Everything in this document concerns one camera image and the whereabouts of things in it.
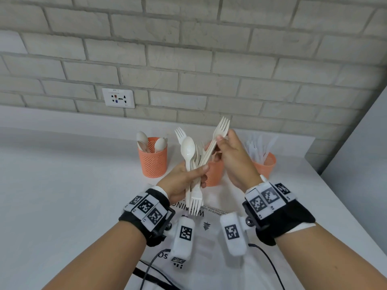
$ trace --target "table surface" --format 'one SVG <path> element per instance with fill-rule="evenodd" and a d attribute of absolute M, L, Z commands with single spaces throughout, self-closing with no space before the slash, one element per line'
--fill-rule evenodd
<path fill-rule="evenodd" d="M 168 147 L 168 169 L 182 160 Z M 142 175 L 135 141 L 0 128 L 0 285 L 41 289 L 118 218 L 124 204 L 157 179 Z M 281 182 L 318 223 L 387 276 L 387 256 L 303 158 L 278 156 Z M 243 212 L 243 193 L 224 176 L 204 191 L 206 205 Z M 259 242 L 252 235 L 251 242 Z M 277 247 L 262 246 L 286 289 L 302 289 Z M 279 289 L 266 258 L 244 259 L 245 289 Z"/>

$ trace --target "electrical outlet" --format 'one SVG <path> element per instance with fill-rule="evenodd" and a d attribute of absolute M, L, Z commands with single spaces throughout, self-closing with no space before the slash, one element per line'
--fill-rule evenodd
<path fill-rule="evenodd" d="M 135 108 L 133 90 L 103 88 L 103 98 L 106 106 L 119 108 Z"/>

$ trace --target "orange mesh cup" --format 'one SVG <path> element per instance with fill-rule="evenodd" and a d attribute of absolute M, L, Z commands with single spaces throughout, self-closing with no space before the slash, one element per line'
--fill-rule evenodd
<path fill-rule="evenodd" d="M 257 168 L 258 173 L 265 176 L 268 179 L 271 171 L 276 165 L 276 162 L 277 162 L 276 157 L 272 153 L 269 153 L 263 165 L 258 164 L 256 162 L 253 162 L 253 163 L 254 163 L 254 166 Z"/>
<path fill-rule="evenodd" d="M 207 186 L 216 186 L 219 184 L 223 176 L 223 169 L 225 164 L 223 161 L 218 162 L 208 162 L 210 170 L 206 173 L 207 175 Z"/>
<path fill-rule="evenodd" d="M 167 147 L 154 153 L 154 144 L 160 137 L 148 137 L 148 148 L 152 153 L 144 153 L 138 149 L 138 155 L 140 157 L 141 169 L 143 174 L 148 178 L 158 178 L 165 174 L 167 171 Z"/>

